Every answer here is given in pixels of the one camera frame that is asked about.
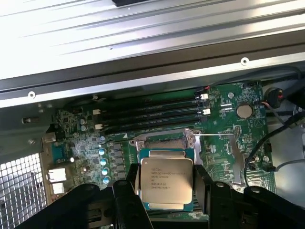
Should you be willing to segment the CPU socket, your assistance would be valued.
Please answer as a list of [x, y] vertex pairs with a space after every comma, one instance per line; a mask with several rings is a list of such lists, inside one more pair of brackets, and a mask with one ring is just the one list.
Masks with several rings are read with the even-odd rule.
[[157, 166], [165, 170], [189, 170], [193, 165], [202, 165], [200, 159], [201, 131], [189, 128], [146, 133], [129, 141], [136, 147], [139, 161], [145, 166]]

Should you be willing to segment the green motherboard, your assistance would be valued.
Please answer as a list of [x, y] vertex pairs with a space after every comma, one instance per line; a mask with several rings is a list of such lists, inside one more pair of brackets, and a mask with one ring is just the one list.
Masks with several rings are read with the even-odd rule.
[[[129, 144], [130, 140], [141, 134], [182, 128], [199, 130], [201, 134], [234, 134], [244, 158], [241, 185], [233, 183], [234, 157], [228, 136], [200, 137], [200, 159], [213, 180], [224, 182], [237, 192], [243, 192], [247, 185], [261, 186], [275, 192], [275, 177], [264, 170], [265, 167], [272, 165], [271, 145], [266, 142], [252, 154], [256, 144], [268, 133], [262, 82], [244, 81], [187, 90], [195, 92], [202, 90], [208, 93], [211, 114], [205, 122], [107, 135], [102, 131], [104, 128], [94, 124], [92, 109], [104, 101], [124, 98], [109, 97], [101, 100], [78, 98], [57, 109], [44, 137], [44, 151], [41, 154], [43, 172], [46, 175], [45, 182], [49, 185], [47, 202], [54, 202], [84, 183], [93, 183], [104, 189], [114, 181], [126, 178], [130, 166], [139, 163], [136, 147]], [[249, 104], [253, 110], [252, 115], [247, 119], [240, 118], [236, 114], [237, 106], [242, 103]], [[86, 120], [85, 132], [80, 130], [82, 118]], [[98, 154], [100, 148], [106, 149], [105, 155]], [[105, 167], [100, 165], [102, 158], [108, 159], [108, 165]], [[48, 171], [57, 168], [65, 168], [66, 180], [58, 182], [64, 184], [65, 193], [56, 195], [53, 193]], [[111, 181], [108, 185], [102, 182], [104, 168], [110, 171]]]

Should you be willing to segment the silver socket cover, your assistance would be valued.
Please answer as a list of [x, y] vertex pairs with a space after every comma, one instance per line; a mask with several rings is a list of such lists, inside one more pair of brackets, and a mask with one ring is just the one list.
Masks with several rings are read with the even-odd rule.
[[243, 154], [240, 152], [234, 135], [229, 135], [229, 143], [232, 148], [232, 155], [234, 157], [234, 163], [233, 163], [233, 174], [234, 174], [234, 184], [241, 185], [242, 182], [242, 175], [241, 172], [244, 169], [244, 158]]

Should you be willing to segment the silver rear port block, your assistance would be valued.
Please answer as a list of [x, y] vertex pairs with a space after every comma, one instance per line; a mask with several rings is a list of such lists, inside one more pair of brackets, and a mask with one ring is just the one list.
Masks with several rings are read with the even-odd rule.
[[63, 183], [52, 183], [52, 189], [54, 194], [63, 194], [65, 193], [64, 184]]
[[51, 183], [65, 181], [66, 180], [65, 168], [50, 169], [48, 171], [48, 177]]

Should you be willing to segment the black RAM slot white latch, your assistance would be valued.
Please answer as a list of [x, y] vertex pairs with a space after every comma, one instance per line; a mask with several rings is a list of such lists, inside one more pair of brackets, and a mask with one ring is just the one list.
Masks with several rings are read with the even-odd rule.
[[97, 127], [107, 128], [117, 124], [151, 121], [196, 114], [209, 116], [211, 114], [211, 109], [203, 107], [184, 107], [182, 109], [125, 111], [109, 114], [103, 113], [94, 115], [93, 122]]
[[121, 109], [146, 108], [149, 106], [160, 106], [194, 101], [208, 100], [209, 95], [202, 90], [182, 90], [169, 93], [152, 94], [148, 96], [136, 96], [118, 100], [104, 101], [92, 109], [93, 115], [100, 115], [103, 112], [117, 111]]

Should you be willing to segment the silver coin cell battery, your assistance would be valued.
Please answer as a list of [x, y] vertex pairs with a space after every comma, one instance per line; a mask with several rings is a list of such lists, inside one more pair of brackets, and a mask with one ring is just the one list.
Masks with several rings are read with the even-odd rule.
[[238, 117], [247, 119], [253, 113], [252, 107], [247, 103], [242, 103], [237, 106], [236, 114]]

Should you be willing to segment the black round connector red mark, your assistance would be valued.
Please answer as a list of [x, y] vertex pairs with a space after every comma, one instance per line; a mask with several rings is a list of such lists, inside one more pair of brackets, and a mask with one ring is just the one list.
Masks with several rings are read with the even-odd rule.
[[283, 90], [280, 88], [271, 88], [266, 92], [266, 101], [273, 107], [278, 108], [283, 100]]

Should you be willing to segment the grey metal PC case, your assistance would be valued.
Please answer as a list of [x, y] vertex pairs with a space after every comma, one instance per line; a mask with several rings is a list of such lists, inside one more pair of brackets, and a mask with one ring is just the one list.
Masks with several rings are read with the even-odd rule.
[[[294, 149], [292, 133], [305, 125], [305, 44], [224, 56], [216, 56], [208, 47], [205, 52], [210, 58], [203, 61], [116, 74], [105, 74], [105, 67], [152, 63], [178, 53], [152, 54], [0, 80], [0, 229], [15, 229], [53, 203], [47, 202], [49, 185], [41, 161], [43, 140], [55, 111], [78, 98], [126, 98], [260, 81], [268, 133], [252, 154], [266, 142], [271, 145], [272, 165], [264, 170], [274, 175], [273, 193], [279, 195], [279, 175], [285, 169], [280, 155], [283, 150]], [[271, 88], [283, 90], [278, 108], [266, 101], [266, 92]], [[35, 92], [35, 98], [28, 97], [30, 91]], [[194, 190], [193, 203], [192, 211], [145, 210], [153, 229], [208, 228], [209, 216], [203, 213]]]

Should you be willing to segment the black block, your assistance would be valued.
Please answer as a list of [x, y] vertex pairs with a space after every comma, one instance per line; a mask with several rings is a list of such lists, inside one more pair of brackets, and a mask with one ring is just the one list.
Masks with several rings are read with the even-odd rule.
[[128, 6], [132, 4], [137, 4], [149, 0], [112, 0], [116, 7]]

